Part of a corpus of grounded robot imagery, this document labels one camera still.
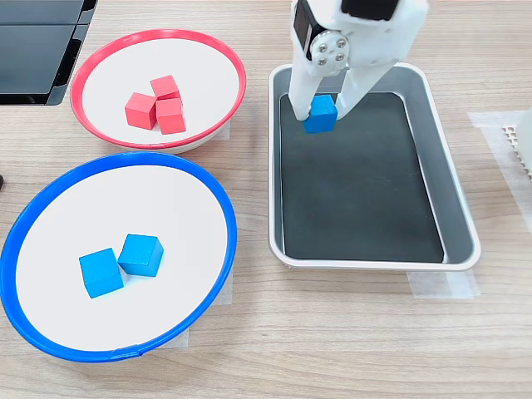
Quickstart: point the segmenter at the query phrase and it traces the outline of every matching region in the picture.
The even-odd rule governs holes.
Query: black device
[[[0,0],[0,105],[62,102],[97,0]]]
[[[342,12],[373,21],[390,21],[399,0],[343,0]]]

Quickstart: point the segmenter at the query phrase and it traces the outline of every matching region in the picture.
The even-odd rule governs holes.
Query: blue rim
[[[139,345],[116,349],[115,351],[80,351],[58,345],[44,337],[32,326],[26,318],[18,301],[15,276],[18,255],[22,243],[41,212],[63,191],[87,177],[106,170],[133,165],[159,165],[183,170],[202,181],[211,190],[224,211],[227,224],[227,251],[225,253],[224,266],[222,267],[216,283],[205,297],[204,301],[185,320],[157,338]],[[225,280],[229,275],[234,261],[236,246],[237,224],[233,205],[231,204],[228,195],[225,193],[224,188],[205,169],[175,155],[154,152],[134,152],[109,155],[78,166],[70,172],[67,172],[41,191],[23,210],[6,238],[2,257],[0,257],[0,297],[2,298],[3,307],[11,324],[33,346],[53,356],[73,362],[116,362],[143,355],[176,337],[195,322],[210,306],[218,295],[220,289],[224,286]]]

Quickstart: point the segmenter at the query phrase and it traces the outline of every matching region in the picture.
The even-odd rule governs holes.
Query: red rim
[[[92,125],[92,123],[86,117],[85,110],[83,109],[83,100],[82,100],[83,89],[85,87],[86,80],[88,79],[92,71],[94,71],[94,68],[96,68],[96,66],[100,62],[108,58],[108,56],[110,56],[111,54],[114,54],[115,52],[118,52],[119,50],[122,50],[123,48],[132,46],[137,43],[148,42],[149,40],[172,39],[172,38],[173,39],[185,39],[185,40],[191,40],[194,42],[203,43],[207,46],[212,47],[215,50],[218,50],[233,63],[239,75],[239,94],[237,95],[237,99],[234,102],[233,108],[231,108],[229,113],[220,122],[210,127],[206,131],[203,131],[197,135],[193,135],[192,137],[189,137],[187,139],[172,141],[171,143],[159,143],[159,144],[128,143],[125,141],[111,139],[105,133],[95,128],[94,125]],[[92,54],[85,61],[85,63],[81,66],[76,76],[74,77],[74,81],[72,82],[70,100],[71,100],[72,110],[74,111],[74,115],[83,125],[83,127],[85,127],[93,135],[100,137],[102,140],[108,141],[113,144],[122,145],[124,147],[136,148],[140,150],[158,150],[158,149],[164,149],[164,148],[175,148],[181,145],[187,145],[197,140],[201,140],[204,137],[213,133],[214,131],[218,130],[225,122],[227,122],[231,118],[231,116],[234,115],[236,110],[239,109],[239,106],[242,103],[242,100],[244,99],[245,91],[246,91],[246,72],[244,70],[244,64],[242,63],[242,61],[240,60],[236,52],[234,52],[225,43],[221,42],[220,40],[212,36],[205,35],[204,33],[200,33],[200,32],[187,31],[184,29],[154,29],[151,31],[137,32],[137,33],[133,33],[128,36],[124,36],[120,39],[117,39],[105,45],[100,50]]]

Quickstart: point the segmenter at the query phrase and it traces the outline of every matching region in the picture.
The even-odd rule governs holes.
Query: red cube
[[[126,104],[127,124],[151,130],[157,122],[155,112],[156,99],[146,94],[133,93]]]
[[[183,117],[183,103],[180,98],[158,100],[156,103],[157,121],[163,135],[186,131]]]
[[[172,75],[163,76],[159,79],[154,79],[151,83],[151,88],[155,93],[157,100],[168,100],[170,98],[181,98],[177,84]]]

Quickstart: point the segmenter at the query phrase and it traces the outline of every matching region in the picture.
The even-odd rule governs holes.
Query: metal tray
[[[269,244],[293,268],[461,271],[480,242],[431,92],[395,65],[335,131],[305,133],[292,69],[269,79]],[[344,75],[318,93],[340,92]]]

